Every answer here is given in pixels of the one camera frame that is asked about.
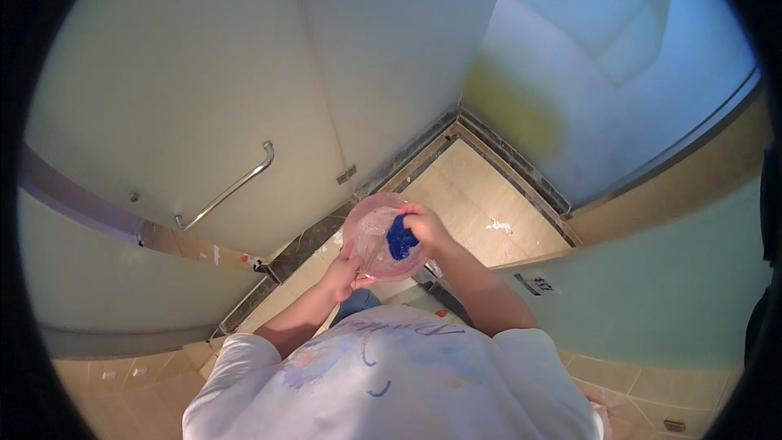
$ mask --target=paintbrush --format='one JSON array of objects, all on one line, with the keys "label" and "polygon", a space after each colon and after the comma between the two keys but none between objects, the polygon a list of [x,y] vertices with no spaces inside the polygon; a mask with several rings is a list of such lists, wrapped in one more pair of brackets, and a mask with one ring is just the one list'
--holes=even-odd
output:
[{"label": "paintbrush", "polygon": [[383,244],[386,243],[386,237],[388,237],[390,230],[391,230],[391,226],[389,226],[389,229],[386,230],[386,232],[383,234],[383,237],[380,239],[380,242],[377,245],[375,245],[375,247],[372,249],[372,252],[369,254],[369,258],[367,259],[360,273],[367,276],[369,275],[369,268],[372,266],[372,263],[375,261],[375,258],[378,256],[378,253],[383,248]]}]

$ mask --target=pink plastic bowl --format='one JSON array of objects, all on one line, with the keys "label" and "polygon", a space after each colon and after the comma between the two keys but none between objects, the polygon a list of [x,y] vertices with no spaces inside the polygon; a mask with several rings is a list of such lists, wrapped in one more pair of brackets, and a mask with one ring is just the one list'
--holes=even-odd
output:
[{"label": "pink plastic bowl", "polygon": [[424,267],[426,255],[421,245],[410,249],[410,256],[396,261],[389,253],[388,241],[383,237],[399,209],[409,200],[394,192],[373,194],[362,200],[350,211],[343,225],[343,241],[347,246],[355,242],[350,256],[366,262],[372,250],[382,245],[367,274],[377,280],[402,280],[412,277]]}]

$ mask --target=jeans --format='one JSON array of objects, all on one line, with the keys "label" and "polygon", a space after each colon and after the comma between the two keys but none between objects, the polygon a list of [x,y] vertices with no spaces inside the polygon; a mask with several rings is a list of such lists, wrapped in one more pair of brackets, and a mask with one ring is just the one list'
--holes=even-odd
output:
[{"label": "jeans", "polygon": [[337,311],[334,320],[330,325],[328,325],[328,327],[334,328],[337,323],[347,318],[351,314],[356,314],[359,311],[374,308],[375,306],[380,306],[381,304],[382,303],[380,302],[380,299],[378,299],[376,295],[372,294],[369,289],[354,290],[353,294],[351,294],[349,298],[339,304],[339,310]]}]

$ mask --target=frosted glass panel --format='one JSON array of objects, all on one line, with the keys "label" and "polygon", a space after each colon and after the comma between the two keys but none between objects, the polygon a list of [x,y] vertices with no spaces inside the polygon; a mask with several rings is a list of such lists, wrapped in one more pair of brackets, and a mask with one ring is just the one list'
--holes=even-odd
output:
[{"label": "frosted glass panel", "polygon": [[[36,320],[47,329],[138,338],[214,330],[264,276],[104,235],[25,191],[18,192],[18,203],[27,293]],[[160,348],[181,345],[172,340]]]},{"label": "frosted glass panel", "polygon": [[346,167],[298,0],[77,0],[26,141],[75,183],[169,227],[258,166],[272,141],[269,170],[193,230],[254,255],[350,195],[336,182]]},{"label": "frosted glass panel", "polygon": [[583,205],[721,119],[755,65],[725,0],[497,0],[464,103]]},{"label": "frosted glass panel", "polygon": [[358,183],[455,106],[495,0],[303,0]]}]

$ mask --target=hand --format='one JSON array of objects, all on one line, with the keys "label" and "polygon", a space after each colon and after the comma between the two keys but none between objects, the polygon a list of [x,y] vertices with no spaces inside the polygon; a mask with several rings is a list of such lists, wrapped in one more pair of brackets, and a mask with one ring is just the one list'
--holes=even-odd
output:
[{"label": "hand", "polygon": [[318,288],[327,292],[337,302],[346,300],[354,290],[365,288],[376,281],[374,277],[358,275],[362,261],[357,257],[348,259],[352,248],[353,244],[342,247],[337,258],[328,266],[326,273],[316,284]]},{"label": "hand", "polygon": [[412,231],[413,236],[424,245],[429,257],[434,257],[443,247],[455,242],[435,211],[415,202],[408,202],[402,206],[399,213],[407,215],[403,220],[404,227]]}]

